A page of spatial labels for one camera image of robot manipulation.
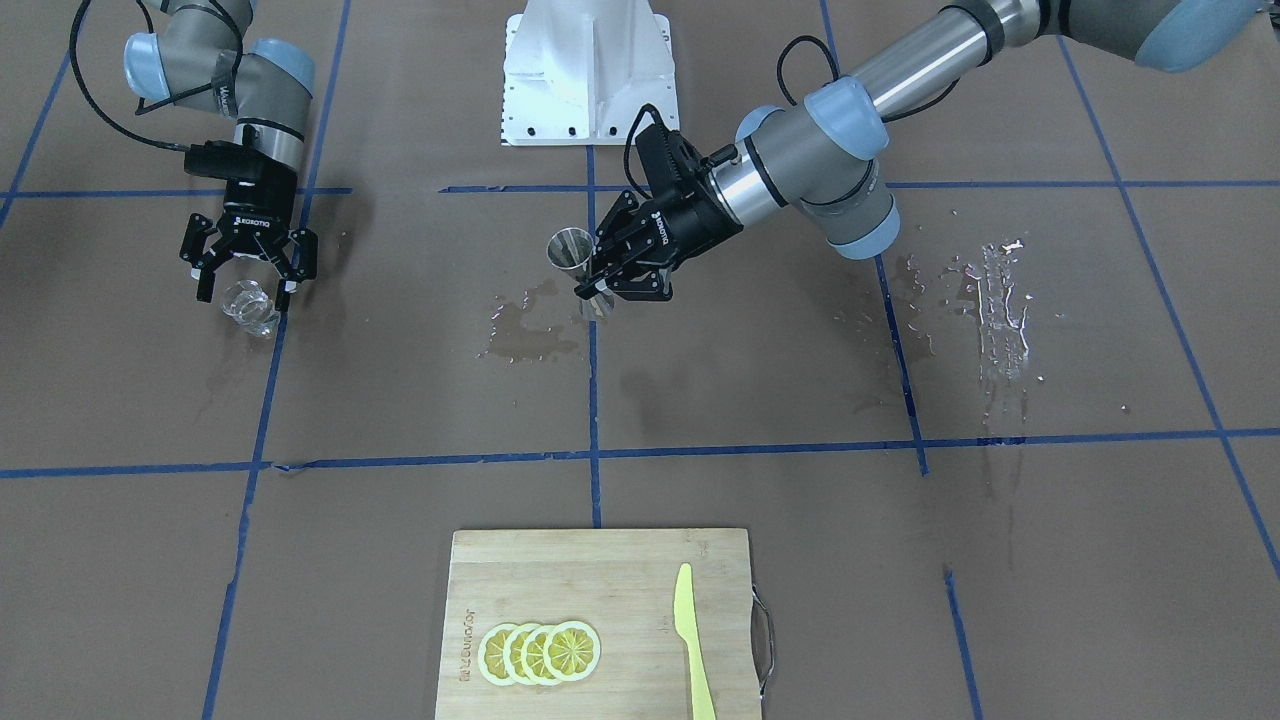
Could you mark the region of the clear glass cup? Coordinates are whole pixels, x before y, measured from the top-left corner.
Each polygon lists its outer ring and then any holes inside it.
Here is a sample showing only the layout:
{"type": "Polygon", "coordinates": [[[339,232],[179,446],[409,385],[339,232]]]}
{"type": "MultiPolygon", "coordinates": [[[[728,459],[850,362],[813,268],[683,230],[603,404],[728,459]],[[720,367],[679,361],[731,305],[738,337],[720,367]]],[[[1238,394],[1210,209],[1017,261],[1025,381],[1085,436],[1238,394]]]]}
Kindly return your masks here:
{"type": "Polygon", "coordinates": [[[244,333],[268,338],[276,333],[280,313],[273,297],[251,279],[237,281],[220,293],[220,307],[244,333]]]}

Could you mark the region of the steel jigger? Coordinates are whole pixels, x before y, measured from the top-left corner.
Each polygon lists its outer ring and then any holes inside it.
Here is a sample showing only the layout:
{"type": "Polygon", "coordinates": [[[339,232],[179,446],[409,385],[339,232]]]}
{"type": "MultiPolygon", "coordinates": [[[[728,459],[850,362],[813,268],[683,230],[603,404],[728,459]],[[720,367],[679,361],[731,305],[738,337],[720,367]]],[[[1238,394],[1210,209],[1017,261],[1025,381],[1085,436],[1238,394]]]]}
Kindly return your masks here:
{"type": "MultiPolygon", "coordinates": [[[[570,227],[557,231],[549,238],[547,256],[556,269],[568,274],[575,284],[580,284],[589,278],[593,250],[593,236],[582,228],[570,227]]],[[[608,293],[598,293],[579,301],[584,318],[589,320],[605,319],[614,309],[614,297],[608,293]]]]}

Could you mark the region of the bamboo cutting board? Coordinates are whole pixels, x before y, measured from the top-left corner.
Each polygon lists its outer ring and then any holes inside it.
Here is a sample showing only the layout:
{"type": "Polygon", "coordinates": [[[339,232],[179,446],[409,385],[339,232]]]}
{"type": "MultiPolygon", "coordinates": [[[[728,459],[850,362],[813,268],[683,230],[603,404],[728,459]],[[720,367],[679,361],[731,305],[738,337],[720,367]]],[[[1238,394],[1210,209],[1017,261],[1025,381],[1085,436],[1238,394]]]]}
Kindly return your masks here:
{"type": "Polygon", "coordinates": [[[753,575],[744,529],[458,530],[442,630],[439,719],[692,719],[673,591],[692,566],[698,630],[718,719],[759,719],[753,575]],[[579,620],[602,639],[595,671],[498,687],[479,670],[502,623],[579,620]]]}

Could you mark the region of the yellow plastic knife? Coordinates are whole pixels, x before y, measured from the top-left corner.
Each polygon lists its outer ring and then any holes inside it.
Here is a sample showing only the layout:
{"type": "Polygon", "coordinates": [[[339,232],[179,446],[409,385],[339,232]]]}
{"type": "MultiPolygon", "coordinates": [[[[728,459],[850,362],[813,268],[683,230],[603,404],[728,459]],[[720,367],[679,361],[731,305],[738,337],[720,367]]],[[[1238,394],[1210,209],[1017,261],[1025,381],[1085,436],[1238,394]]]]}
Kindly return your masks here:
{"type": "Polygon", "coordinates": [[[701,655],[690,562],[682,562],[677,570],[673,591],[673,619],[676,633],[686,648],[692,719],[716,719],[714,701],[701,655]]]}

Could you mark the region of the lemon slice four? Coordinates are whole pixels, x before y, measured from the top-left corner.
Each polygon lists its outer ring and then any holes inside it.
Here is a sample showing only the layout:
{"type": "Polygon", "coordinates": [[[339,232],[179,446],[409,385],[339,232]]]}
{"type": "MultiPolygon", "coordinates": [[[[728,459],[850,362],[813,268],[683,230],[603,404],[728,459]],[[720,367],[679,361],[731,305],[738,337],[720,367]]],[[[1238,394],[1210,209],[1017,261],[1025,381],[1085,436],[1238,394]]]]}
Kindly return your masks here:
{"type": "Polygon", "coordinates": [[[570,620],[554,625],[543,646],[544,666],[558,682],[581,682],[602,657],[602,639],[594,626],[570,620]]]}

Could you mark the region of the lemon slice two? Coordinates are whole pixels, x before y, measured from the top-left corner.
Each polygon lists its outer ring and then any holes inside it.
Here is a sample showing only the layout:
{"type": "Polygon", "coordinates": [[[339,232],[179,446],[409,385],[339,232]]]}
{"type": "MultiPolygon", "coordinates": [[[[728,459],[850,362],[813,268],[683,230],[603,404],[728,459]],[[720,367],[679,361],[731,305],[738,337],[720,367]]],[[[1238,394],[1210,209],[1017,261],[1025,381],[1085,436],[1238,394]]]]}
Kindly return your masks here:
{"type": "Polygon", "coordinates": [[[502,660],[507,676],[518,685],[536,685],[527,673],[527,664],[524,660],[525,643],[530,634],[540,625],[538,623],[525,623],[515,626],[506,637],[502,660]]]}

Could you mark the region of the lemon slice three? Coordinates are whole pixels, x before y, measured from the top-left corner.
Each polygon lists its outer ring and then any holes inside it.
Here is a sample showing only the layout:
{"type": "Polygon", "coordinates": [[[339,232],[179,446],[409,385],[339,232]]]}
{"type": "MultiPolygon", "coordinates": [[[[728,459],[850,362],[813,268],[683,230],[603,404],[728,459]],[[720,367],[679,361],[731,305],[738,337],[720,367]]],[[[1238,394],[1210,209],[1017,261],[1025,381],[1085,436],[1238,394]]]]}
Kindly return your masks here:
{"type": "Polygon", "coordinates": [[[521,647],[521,674],[535,685],[558,685],[561,683],[545,661],[545,646],[550,634],[552,626],[535,626],[525,635],[521,647]]]}

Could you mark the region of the lemon slice one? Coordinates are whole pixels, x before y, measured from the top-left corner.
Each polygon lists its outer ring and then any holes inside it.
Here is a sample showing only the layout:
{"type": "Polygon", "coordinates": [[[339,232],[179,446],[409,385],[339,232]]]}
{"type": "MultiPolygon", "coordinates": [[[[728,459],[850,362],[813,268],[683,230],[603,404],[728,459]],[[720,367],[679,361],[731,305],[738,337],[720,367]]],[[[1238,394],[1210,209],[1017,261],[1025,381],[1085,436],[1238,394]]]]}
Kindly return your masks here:
{"type": "Polygon", "coordinates": [[[518,626],[513,623],[494,625],[480,642],[481,676],[492,685],[515,685],[513,671],[507,667],[507,641],[518,626]]]}

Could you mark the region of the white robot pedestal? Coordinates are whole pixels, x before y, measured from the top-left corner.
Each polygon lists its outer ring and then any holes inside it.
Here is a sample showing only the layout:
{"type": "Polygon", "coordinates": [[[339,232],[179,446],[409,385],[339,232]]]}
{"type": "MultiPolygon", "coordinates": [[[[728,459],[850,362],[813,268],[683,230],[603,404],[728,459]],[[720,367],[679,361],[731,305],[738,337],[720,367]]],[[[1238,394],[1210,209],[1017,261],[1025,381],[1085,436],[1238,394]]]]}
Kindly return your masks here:
{"type": "Polygon", "coordinates": [[[621,145],[646,104],[680,127],[671,23],[648,1],[530,1],[504,41],[504,146],[621,145]]]}

